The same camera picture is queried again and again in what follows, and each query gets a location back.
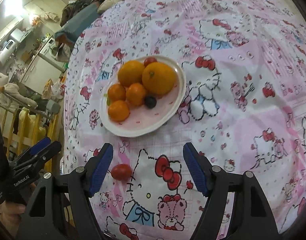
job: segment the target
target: kitchen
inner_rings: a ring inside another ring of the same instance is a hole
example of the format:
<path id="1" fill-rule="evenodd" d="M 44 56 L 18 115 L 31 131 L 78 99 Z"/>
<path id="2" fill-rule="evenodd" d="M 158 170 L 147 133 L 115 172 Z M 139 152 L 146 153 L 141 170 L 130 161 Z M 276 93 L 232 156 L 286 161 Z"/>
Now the kitchen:
<path id="1" fill-rule="evenodd" d="M 61 0 L 2 1 L 0 79 L 21 82 L 42 95 L 49 79 L 55 83 L 63 75 L 65 63 L 55 60 L 52 35 L 61 29 L 64 6 Z"/>

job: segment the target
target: blueberry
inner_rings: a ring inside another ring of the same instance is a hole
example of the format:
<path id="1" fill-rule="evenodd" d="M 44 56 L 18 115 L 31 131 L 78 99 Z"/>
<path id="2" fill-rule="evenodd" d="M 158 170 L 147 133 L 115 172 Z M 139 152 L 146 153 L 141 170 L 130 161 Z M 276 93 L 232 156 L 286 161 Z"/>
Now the blueberry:
<path id="1" fill-rule="evenodd" d="M 144 104 L 149 108 L 152 109 L 156 106 L 156 99 L 155 97 L 147 96 L 144 98 Z"/>

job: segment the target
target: orange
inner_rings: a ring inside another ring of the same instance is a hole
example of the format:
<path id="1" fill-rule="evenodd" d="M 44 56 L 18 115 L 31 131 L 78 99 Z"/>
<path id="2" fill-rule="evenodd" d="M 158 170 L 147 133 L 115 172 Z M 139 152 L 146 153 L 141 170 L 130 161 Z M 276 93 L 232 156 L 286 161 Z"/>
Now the orange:
<path id="1" fill-rule="evenodd" d="M 118 71 L 117 79 L 125 87 L 134 83 L 141 83 L 144 68 L 144 65 L 136 60 L 128 61 Z"/>
<path id="2" fill-rule="evenodd" d="M 142 83 L 144 87 L 155 95 L 165 95 L 172 90 L 176 81 L 175 71 L 160 62 L 149 64 L 143 71 Z"/>
<path id="3" fill-rule="evenodd" d="M 110 104 L 108 114 L 111 120 L 121 122 L 128 118 L 130 109 L 125 101 L 117 100 Z"/>
<path id="4" fill-rule="evenodd" d="M 133 106 L 141 106 L 144 104 L 146 89 L 140 83 L 130 85 L 126 91 L 126 99 Z"/>
<path id="5" fill-rule="evenodd" d="M 111 100 L 111 102 L 114 102 L 117 100 L 125 101 L 126 99 L 125 87 L 123 87 L 121 84 L 114 84 L 110 86 L 108 89 L 108 97 Z"/>

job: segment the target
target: pink tablecloth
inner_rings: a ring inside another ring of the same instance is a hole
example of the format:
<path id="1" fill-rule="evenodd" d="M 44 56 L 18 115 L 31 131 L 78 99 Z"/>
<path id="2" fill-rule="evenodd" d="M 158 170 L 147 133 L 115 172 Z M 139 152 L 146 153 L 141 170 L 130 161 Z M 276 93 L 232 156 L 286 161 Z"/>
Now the pink tablecloth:
<path id="1" fill-rule="evenodd" d="M 98 114 L 101 91 L 126 61 L 160 54 L 185 71 L 183 103 L 164 126 L 119 138 Z M 108 172 L 92 207 L 118 239 L 187 240 L 206 199 L 183 160 L 191 141 L 227 172 L 251 170 L 280 232 L 306 201 L 306 23 L 278 0 L 122 0 L 77 40 L 67 74 L 65 151 L 69 173 L 114 147 L 134 170 L 128 183 Z M 172 178 L 164 176 L 169 165 Z M 218 238 L 227 231 L 233 194 Z"/>

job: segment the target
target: ceiling light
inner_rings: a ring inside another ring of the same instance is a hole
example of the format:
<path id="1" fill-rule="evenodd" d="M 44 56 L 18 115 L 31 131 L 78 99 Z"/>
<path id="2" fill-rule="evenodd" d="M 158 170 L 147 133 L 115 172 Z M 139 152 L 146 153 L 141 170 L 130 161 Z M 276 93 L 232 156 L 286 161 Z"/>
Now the ceiling light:
<path id="1" fill-rule="evenodd" d="M 22 0 L 5 0 L 5 16 L 23 14 Z"/>

